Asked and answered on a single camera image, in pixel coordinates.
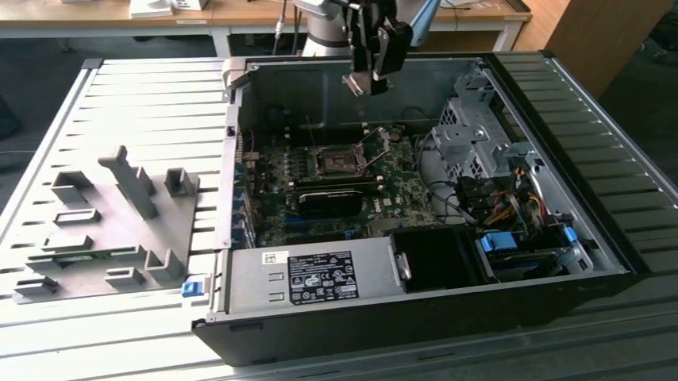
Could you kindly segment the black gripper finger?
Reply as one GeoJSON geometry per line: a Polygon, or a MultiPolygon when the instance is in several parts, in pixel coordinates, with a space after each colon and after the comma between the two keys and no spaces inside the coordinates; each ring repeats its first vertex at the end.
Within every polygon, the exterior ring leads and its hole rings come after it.
{"type": "Polygon", "coordinates": [[[345,28],[353,50],[353,72],[369,73],[373,58],[369,50],[371,10],[366,1],[345,1],[345,28]]]}
{"type": "Polygon", "coordinates": [[[383,19],[373,38],[370,95],[379,95],[389,90],[387,76],[404,68],[413,37],[414,31],[406,22],[398,21],[396,17],[383,19]]]}

